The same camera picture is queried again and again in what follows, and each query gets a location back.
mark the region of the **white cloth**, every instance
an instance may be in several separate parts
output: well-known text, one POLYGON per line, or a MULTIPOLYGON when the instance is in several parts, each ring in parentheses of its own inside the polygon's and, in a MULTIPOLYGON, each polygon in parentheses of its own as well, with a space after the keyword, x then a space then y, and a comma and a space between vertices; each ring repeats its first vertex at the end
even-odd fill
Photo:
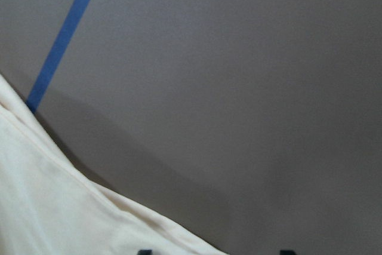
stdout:
POLYGON ((0 75, 0 254, 223 255, 80 173, 0 75))

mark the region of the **blue stripe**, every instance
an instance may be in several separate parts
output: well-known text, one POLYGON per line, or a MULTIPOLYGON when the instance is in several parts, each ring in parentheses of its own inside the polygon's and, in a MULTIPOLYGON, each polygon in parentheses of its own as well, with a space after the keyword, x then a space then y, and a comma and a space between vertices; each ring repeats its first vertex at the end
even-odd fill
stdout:
POLYGON ((74 0, 26 100, 26 104, 32 113, 36 112, 89 1, 90 0, 74 0))

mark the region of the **black object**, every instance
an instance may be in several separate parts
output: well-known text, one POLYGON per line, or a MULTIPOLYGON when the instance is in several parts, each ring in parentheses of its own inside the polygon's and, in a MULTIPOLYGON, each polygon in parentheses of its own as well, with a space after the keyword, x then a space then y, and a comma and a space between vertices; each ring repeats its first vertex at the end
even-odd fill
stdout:
POLYGON ((153 254, 152 250, 139 250, 137 255, 151 255, 153 254))
POLYGON ((297 255, 293 250, 280 250, 280 255, 297 255))

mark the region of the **gray surface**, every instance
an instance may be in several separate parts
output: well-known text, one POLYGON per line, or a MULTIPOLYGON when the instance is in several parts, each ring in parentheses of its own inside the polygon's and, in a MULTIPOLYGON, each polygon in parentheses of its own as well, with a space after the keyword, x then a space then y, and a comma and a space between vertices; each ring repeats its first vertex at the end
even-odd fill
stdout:
MULTIPOLYGON (((23 97, 73 0, 0 0, 23 97)), ((232 254, 380 254, 380 0, 92 0, 38 110, 75 165, 232 254)))

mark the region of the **garment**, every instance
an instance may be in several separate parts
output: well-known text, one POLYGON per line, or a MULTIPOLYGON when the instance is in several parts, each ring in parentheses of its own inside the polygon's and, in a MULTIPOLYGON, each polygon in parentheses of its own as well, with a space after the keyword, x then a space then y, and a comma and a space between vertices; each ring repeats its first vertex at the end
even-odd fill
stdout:
POLYGON ((0 75, 0 254, 223 255, 98 185, 54 144, 0 75))

